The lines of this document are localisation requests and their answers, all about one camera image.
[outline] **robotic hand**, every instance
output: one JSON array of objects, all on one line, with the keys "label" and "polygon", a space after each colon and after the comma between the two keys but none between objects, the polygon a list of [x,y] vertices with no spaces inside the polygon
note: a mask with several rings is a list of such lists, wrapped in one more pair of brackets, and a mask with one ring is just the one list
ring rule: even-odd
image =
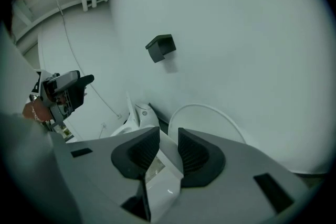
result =
[{"label": "robotic hand", "polygon": [[80,77],[79,71],[70,71],[63,75],[51,74],[45,70],[36,72],[39,79],[31,94],[40,96],[43,105],[48,108],[54,121],[48,127],[52,129],[84,103],[84,90],[94,81],[94,76]]}]

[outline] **wall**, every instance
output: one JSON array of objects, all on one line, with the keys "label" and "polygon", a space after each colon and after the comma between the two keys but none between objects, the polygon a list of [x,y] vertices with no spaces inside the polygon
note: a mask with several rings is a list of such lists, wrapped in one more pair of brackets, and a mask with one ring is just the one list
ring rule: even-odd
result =
[{"label": "wall", "polygon": [[[299,173],[324,173],[335,140],[333,18],[324,0],[109,0],[131,97],[168,121],[214,106],[249,143]],[[172,34],[153,63],[145,45]]]},{"label": "wall", "polygon": [[78,140],[107,137],[121,126],[128,116],[123,70],[118,44],[113,42],[111,14],[108,5],[98,4],[84,13],[81,5],[64,11],[73,52],[66,37],[60,14],[45,20],[38,36],[41,68],[50,73],[79,70],[81,76],[93,74],[95,80],[86,89],[84,104],[66,121]]},{"label": "wall", "polygon": [[38,59],[38,45],[32,46],[25,54],[27,62],[30,63],[31,67],[34,69],[40,69],[40,61]]}]

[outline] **black rectangular slot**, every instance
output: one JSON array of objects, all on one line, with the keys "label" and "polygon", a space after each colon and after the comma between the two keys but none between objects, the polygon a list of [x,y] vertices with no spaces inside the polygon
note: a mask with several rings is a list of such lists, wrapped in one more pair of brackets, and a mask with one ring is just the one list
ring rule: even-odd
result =
[{"label": "black rectangular slot", "polygon": [[284,211],[287,207],[293,204],[293,200],[269,174],[255,176],[254,180],[257,182],[277,213]]},{"label": "black rectangular slot", "polygon": [[87,148],[82,148],[81,150],[72,151],[71,154],[74,158],[76,158],[76,157],[83,156],[91,152],[93,151],[87,147]]}]

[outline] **cable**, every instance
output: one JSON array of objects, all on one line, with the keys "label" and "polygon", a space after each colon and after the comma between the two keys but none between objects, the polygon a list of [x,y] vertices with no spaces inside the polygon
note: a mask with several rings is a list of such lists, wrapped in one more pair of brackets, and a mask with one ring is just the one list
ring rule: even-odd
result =
[{"label": "cable", "polygon": [[[56,0],[56,2],[57,2],[58,9],[59,9],[59,11],[61,12],[61,16],[62,16],[62,19],[63,19],[64,30],[65,30],[65,34],[66,34],[67,39],[68,39],[68,43],[69,43],[70,50],[71,50],[71,52],[72,52],[72,55],[73,55],[74,58],[75,58],[75,61],[76,61],[77,65],[78,65],[80,71],[81,71],[82,74],[85,76],[85,73],[83,72],[83,69],[80,67],[80,64],[79,64],[79,62],[78,62],[78,60],[77,60],[76,55],[75,55],[75,53],[73,52],[72,45],[71,45],[71,42],[70,42],[70,39],[69,39],[69,36],[68,36],[68,32],[67,32],[67,27],[65,26],[65,19],[64,19],[63,11],[62,11],[62,9],[61,9],[61,7],[60,7],[60,5],[59,5],[58,0]],[[110,107],[110,106],[106,103],[106,101],[100,96],[100,94],[96,91],[96,89],[94,88],[94,86],[93,86],[92,84],[90,84],[90,86],[93,88],[93,90],[96,92],[96,94],[100,97],[100,99],[104,102],[104,104],[107,105],[107,107],[108,107],[108,108],[109,108],[109,109],[110,109],[110,110],[111,110],[111,111],[112,111],[112,112],[113,112],[113,113],[120,119],[120,118],[121,118],[121,115],[115,113],[115,111],[112,109],[112,107]]]}]

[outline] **white circular object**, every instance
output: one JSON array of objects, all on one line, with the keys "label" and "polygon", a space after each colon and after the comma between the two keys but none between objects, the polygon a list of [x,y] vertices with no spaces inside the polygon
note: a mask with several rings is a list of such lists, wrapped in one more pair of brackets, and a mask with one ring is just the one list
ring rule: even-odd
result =
[{"label": "white circular object", "polygon": [[169,122],[168,136],[176,143],[180,127],[245,143],[239,127],[228,115],[203,104],[189,104],[173,114]]}]

